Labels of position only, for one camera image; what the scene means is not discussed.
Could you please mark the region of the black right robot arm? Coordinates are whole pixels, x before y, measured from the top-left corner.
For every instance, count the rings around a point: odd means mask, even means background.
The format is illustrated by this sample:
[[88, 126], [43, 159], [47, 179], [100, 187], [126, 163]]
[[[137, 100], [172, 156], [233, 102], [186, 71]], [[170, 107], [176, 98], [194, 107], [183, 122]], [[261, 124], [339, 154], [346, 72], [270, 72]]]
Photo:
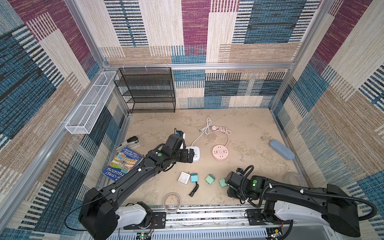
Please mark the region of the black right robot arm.
[[361, 235], [360, 222], [378, 212], [370, 201], [347, 195], [336, 185], [306, 188], [280, 183], [262, 176], [252, 176], [254, 166], [238, 168], [225, 178], [230, 198], [249, 203], [245, 213], [251, 226], [288, 224], [295, 221], [322, 224], [347, 237]]

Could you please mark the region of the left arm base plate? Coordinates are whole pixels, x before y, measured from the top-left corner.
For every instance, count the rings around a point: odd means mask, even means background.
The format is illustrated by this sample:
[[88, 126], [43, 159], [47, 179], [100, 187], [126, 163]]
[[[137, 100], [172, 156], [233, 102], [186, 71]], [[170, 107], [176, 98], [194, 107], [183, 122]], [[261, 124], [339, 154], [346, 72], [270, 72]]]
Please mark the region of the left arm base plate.
[[155, 223], [155, 230], [157, 229], [164, 229], [166, 226], [166, 217], [167, 212], [153, 212], [152, 214], [152, 221], [151, 223], [144, 227], [138, 226], [138, 225], [129, 225], [123, 227], [124, 230], [146, 230], [149, 231], [152, 228], [153, 223]]

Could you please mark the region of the green charger plug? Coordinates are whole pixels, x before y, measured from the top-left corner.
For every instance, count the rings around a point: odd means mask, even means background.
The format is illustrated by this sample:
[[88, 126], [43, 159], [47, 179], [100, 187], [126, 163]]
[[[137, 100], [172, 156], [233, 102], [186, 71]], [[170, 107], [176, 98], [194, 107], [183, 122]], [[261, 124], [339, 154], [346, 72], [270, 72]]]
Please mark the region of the green charger plug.
[[228, 186], [228, 184], [226, 183], [226, 179], [220, 179], [219, 184], [220, 184], [221, 188], [225, 188]]
[[212, 185], [213, 182], [215, 181], [215, 177], [212, 175], [212, 174], [209, 174], [206, 178], [205, 178], [205, 181], [209, 184], [209, 185]]

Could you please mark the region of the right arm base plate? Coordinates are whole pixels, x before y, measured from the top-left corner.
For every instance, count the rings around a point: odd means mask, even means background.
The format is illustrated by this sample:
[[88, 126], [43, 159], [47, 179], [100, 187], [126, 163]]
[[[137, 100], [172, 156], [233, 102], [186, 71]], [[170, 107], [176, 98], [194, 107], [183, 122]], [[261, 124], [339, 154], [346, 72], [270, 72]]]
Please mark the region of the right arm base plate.
[[245, 212], [245, 217], [249, 221], [250, 226], [265, 226], [265, 225], [289, 225], [291, 220], [279, 219], [274, 210], [264, 209], [248, 209]]

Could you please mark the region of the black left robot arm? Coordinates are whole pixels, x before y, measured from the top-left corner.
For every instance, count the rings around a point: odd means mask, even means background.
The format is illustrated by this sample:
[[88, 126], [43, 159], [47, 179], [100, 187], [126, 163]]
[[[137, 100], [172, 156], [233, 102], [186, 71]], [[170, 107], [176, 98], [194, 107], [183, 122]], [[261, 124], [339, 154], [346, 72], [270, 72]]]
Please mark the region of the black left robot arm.
[[185, 144], [185, 133], [176, 131], [166, 143], [149, 151], [127, 174], [116, 182], [86, 194], [79, 222], [95, 240], [106, 240], [115, 229], [127, 226], [148, 228], [153, 220], [152, 209], [143, 202], [123, 207], [123, 202], [144, 182], [170, 170], [177, 162], [192, 163], [194, 151]]

